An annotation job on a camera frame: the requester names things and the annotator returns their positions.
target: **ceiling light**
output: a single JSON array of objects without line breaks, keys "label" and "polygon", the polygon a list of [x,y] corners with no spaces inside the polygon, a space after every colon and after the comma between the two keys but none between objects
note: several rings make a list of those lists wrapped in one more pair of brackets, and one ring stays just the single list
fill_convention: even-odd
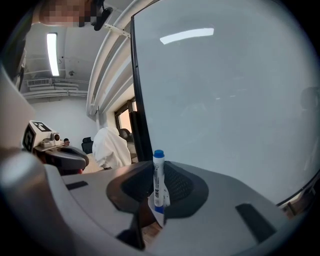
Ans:
[{"label": "ceiling light", "polygon": [[198,29],[187,30],[184,32],[170,34],[170,35],[161,37],[160,41],[164,45],[166,45],[166,44],[169,44],[175,41],[180,41],[187,38],[206,37],[206,36],[212,36],[213,34],[214,34],[213,28],[198,28]]},{"label": "ceiling light", "polygon": [[57,54],[57,33],[49,33],[46,35],[46,44],[48,48],[49,62],[51,72],[54,77],[59,76],[58,54]]}]

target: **white ceiling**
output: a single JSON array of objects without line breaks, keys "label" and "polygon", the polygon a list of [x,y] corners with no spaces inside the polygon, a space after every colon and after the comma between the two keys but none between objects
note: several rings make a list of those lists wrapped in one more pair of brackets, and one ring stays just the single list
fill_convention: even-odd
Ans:
[{"label": "white ceiling", "polygon": [[[107,0],[104,7],[113,7],[113,12],[108,21],[109,24],[119,17],[121,12],[132,2],[132,0]],[[50,78],[48,59],[48,50],[46,35],[47,33],[57,33],[57,52],[60,70],[60,78],[75,79],[88,81],[100,49],[108,30],[102,28],[95,31],[94,28],[87,24],[85,27],[57,27],[35,24],[31,27],[26,37],[26,69],[24,79],[32,78]],[[69,72],[73,71],[74,75],[70,76]],[[80,90],[87,90],[87,85],[82,85]]]}]

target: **person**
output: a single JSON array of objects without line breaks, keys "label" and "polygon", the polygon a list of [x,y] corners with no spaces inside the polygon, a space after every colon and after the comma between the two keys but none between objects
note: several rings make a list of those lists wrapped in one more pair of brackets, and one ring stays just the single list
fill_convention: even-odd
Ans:
[{"label": "person", "polygon": [[65,139],[63,140],[63,142],[64,142],[64,145],[65,145],[65,146],[69,146],[69,145],[70,145],[70,141],[69,141],[68,138],[65,138]]}]

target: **black slot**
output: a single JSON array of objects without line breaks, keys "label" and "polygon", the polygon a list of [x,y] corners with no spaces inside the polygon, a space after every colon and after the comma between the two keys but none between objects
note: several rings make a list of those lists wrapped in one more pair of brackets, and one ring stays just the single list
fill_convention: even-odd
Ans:
[{"label": "black slot", "polygon": [[81,187],[84,187],[87,185],[88,185],[88,183],[86,183],[85,181],[79,181],[79,182],[67,184],[65,186],[68,190],[75,190],[75,189],[78,189],[78,188],[81,188]]},{"label": "black slot", "polygon": [[276,229],[251,204],[243,203],[235,209],[259,243],[276,232]]}]

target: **white pipe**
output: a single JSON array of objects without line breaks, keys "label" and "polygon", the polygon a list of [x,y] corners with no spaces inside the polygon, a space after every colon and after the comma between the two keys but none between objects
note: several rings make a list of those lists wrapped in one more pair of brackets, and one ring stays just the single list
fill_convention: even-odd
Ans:
[{"label": "white pipe", "polygon": [[118,68],[111,81],[108,83],[107,88],[103,93],[104,97],[101,98],[98,103],[100,110],[106,107],[113,96],[118,93],[124,83],[132,76],[131,57],[128,56],[122,66]]},{"label": "white pipe", "polygon": [[52,83],[43,83],[43,84],[28,85],[29,88],[35,88],[35,87],[50,87],[50,86],[52,86]]},{"label": "white pipe", "polygon": [[31,92],[35,91],[46,91],[46,90],[78,90],[78,88],[74,87],[61,87],[61,86],[43,86],[43,87],[32,87],[29,88]]},{"label": "white pipe", "polygon": [[44,91],[32,91],[32,92],[25,92],[22,95],[25,96],[33,96],[33,95],[41,95],[41,94],[87,94],[86,90],[44,90]]},{"label": "white pipe", "polygon": [[55,86],[79,87],[79,85],[75,83],[67,83],[67,82],[53,82],[53,83]]},{"label": "white pipe", "polygon": [[[140,11],[142,8],[144,8],[146,5],[151,3],[152,0],[134,0],[122,13],[121,15],[116,19],[114,22],[114,26],[123,30],[125,26],[130,22],[131,16]],[[113,33],[111,30],[107,33],[106,37],[104,38],[102,45],[99,49],[99,52],[96,56],[96,59],[94,61],[90,81],[89,81],[89,87],[88,87],[88,96],[86,99],[86,113],[89,116],[91,112],[91,104],[93,100],[93,94],[95,91],[95,87],[97,84],[97,80],[99,77],[99,74],[101,72],[101,69],[104,65],[104,62],[113,47],[114,43],[118,39],[119,35],[116,33]]]},{"label": "white pipe", "polygon": [[101,113],[107,112],[111,106],[116,102],[116,100],[134,83],[133,76],[131,76],[125,83],[121,86],[121,88],[117,91],[117,93],[112,97],[112,99],[107,103],[106,107],[103,109]]},{"label": "white pipe", "polygon": [[121,74],[118,74],[118,70],[126,67],[131,63],[130,56],[130,40],[126,38],[123,43],[119,46],[119,48],[114,53],[109,65],[107,66],[104,75],[101,79],[100,85],[95,95],[93,108],[91,109],[91,114],[94,113],[98,109],[99,102],[104,95],[107,87],[109,86],[110,80],[113,77],[119,77]]},{"label": "white pipe", "polygon": [[89,81],[74,80],[74,79],[64,79],[64,78],[52,78],[52,81],[54,83],[55,83],[55,81],[59,81],[59,82],[61,81],[61,82],[76,82],[76,83],[81,83],[81,84],[89,84]]},{"label": "white pipe", "polygon": [[41,98],[52,98],[52,97],[87,97],[87,94],[72,94],[72,95],[68,95],[68,94],[48,94],[48,95],[38,95],[38,96],[26,96],[25,99],[26,100],[31,100],[31,99],[41,99]]}]

